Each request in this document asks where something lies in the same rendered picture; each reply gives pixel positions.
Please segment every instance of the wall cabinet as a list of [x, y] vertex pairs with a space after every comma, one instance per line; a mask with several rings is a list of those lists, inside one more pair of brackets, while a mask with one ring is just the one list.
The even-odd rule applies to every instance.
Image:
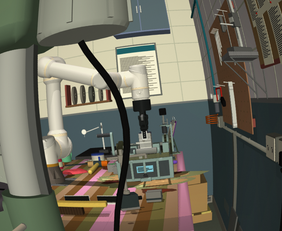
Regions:
[[131, 7], [133, 22], [116, 39], [171, 33], [164, 0], [131, 0]]

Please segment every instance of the grinding wheel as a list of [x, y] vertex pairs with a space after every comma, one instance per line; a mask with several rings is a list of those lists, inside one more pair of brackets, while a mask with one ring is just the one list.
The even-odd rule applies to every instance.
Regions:
[[103, 101], [103, 91], [101, 89], [98, 90], [99, 101]]
[[77, 104], [78, 102], [78, 92], [76, 87], [71, 89], [71, 101], [73, 104]]
[[86, 101], [86, 92], [85, 92], [85, 87], [84, 85], [80, 86], [80, 99], [81, 99], [81, 103], [85, 103]]
[[95, 102], [95, 89], [94, 87], [88, 87], [88, 99], [90, 102]]

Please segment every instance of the cork board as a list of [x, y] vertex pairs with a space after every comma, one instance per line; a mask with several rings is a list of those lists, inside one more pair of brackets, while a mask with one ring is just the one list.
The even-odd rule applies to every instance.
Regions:
[[[245, 2], [245, 5], [246, 5], [246, 8], [247, 8], [247, 12], [248, 12], [248, 15], [249, 15], [253, 35], [254, 35], [254, 38], [255, 38], [256, 48], [257, 48], [257, 51], [258, 51], [258, 54], [259, 54], [260, 67], [262, 69], [264, 69], [264, 68], [276, 65], [278, 63], [281, 63], [280, 57], [279, 57], [279, 51], [278, 51], [277, 44], [275, 42], [274, 32], [273, 32], [273, 28], [272, 28], [271, 23], [270, 23], [268, 11], [266, 11], [263, 14], [263, 20], [264, 20], [264, 23], [265, 23], [265, 27], [264, 27], [265, 33], [268, 35], [268, 40], [270, 42], [270, 44], [268, 44], [269, 45], [268, 46], [268, 48], [269, 48], [268, 52], [270, 53], [270, 55], [272, 55], [272, 58], [273, 58], [272, 64], [265, 64], [263, 53], [262, 53], [262, 50], [261, 50], [261, 42], [260, 42], [260, 39], [259, 39], [259, 36], [258, 36], [257, 28], [253, 26], [251, 14], [254, 14], [256, 11], [258, 11], [258, 9], [253, 10], [253, 8], [250, 9], [249, 6], [251, 7], [252, 5], [255, 5], [257, 8], [259, 8], [259, 3], [263, 2], [263, 1], [245, 0], [244, 2]], [[282, 15], [282, 0], [278, 3], [278, 5], [280, 7], [281, 15]]]
[[[228, 13], [230, 12], [227, 1], [225, 0], [220, 8], [221, 10], [225, 10], [227, 12], [224, 12], [226, 17], [226, 23], [230, 23], [228, 19]], [[221, 56], [225, 55], [227, 53], [227, 48], [230, 47], [230, 41], [227, 32], [222, 32], [219, 17], [216, 16], [215, 20], [213, 21], [213, 24], [210, 28], [209, 35], [213, 50], [213, 56], [214, 61], [217, 68], [217, 75], [220, 85], [225, 85], [225, 87], [222, 88], [222, 95], [226, 101], [226, 107], [222, 107], [223, 112], [223, 120], [225, 123], [228, 123], [232, 125], [232, 113], [231, 113], [231, 102], [230, 102], [230, 96], [229, 96], [229, 88], [227, 83], [223, 82], [233, 82], [235, 83], [234, 86], [234, 95], [235, 95], [235, 103], [236, 103], [236, 114], [237, 114], [237, 127], [241, 130], [244, 130], [248, 133], [253, 134], [253, 120], [252, 120], [252, 109], [251, 109], [251, 99], [250, 99], [250, 90], [249, 86], [246, 85], [238, 75], [236, 75], [235, 72], [233, 72], [224, 62], [222, 62], [222, 66], [220, 64], [219, 59], [219, 53], [218, 48], [216, 44], [216, 39], [213, 34], [210, 32], [212, 29], [218, 29], [219, 30], [219, 36], [222, 44], [222, 52]], [[235, 29], [231, 26], [228, 26], [228, 30], [230, 33], [230, 39], [232, 42], [232, 46], [238, 47], [238, 41], [235, 33]], [[238, 66], [234, 65], [234, 63], [228, 62], [228, 65], [230, 65], [231, 68], [233, 68], [247, 83], [248, 76], [247, 74]], [[245, 63], [240, 62], [239, 63], [245, 70]]]

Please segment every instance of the cabinet door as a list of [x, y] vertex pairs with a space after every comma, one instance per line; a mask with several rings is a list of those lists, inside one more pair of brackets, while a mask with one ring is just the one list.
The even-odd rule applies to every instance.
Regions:
[[138, 0], [141, 29], [153, 30], [170, 28], [164, 0]]
[[140, 17], [139, 17], [140, 10], [137, 0], [131, 0], [131, 9], [132, 9], [133, 22], [129, 23], [127, 30], [125, 30], [123, 33], [141, 30]]

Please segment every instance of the teal pipe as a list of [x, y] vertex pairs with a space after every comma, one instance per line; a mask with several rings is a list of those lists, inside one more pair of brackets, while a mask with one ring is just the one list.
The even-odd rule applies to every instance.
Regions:
[[213, 70], [212, 70], [212, 64], [211, 64], [211, 58], [210, 58], [210, 53], [209, 53], [209, 48], [208, 48], [208, 43], [207, 43], [205, 28], [204, 28], [204, 24], [203, 24], [203, 20], [202, 20], [202, 15], [201, 15], [201, 12], [200, 12], [200, 10], [199, 10], [199, 6], [198, 6], [197, 0], [194, 0], [194, 2], [193, 2], [191, 18], [193, 18], [195, 5], [196, 5], [196, 7], [197, 7], [197, 11], [198, 11], [198, 15], [199, 15], [199, 18], [200, 18], [200, 21], [201, 21], [202, 30], [203, 30], [203, 35], [204, 35], [204, 39], [205, 39], [205, 45], [206, 45], [206, 50], [207, 50], [207, 54], [208, 54], [208, 60], [209, 60], [209, 66], [210, 66], [212, 84], [213, 84], [213, 86], [214, 86], [214, 87], [213, 87], [213, 92], [214, 92], [213, 95], [214, 95], [214, 94], [215, 94], [215, 90], [216, 90], [216, 87], [215, 87], [216, 84], [215, 84], [215, 82], [214, 82], [214, 76], [213, 76]]

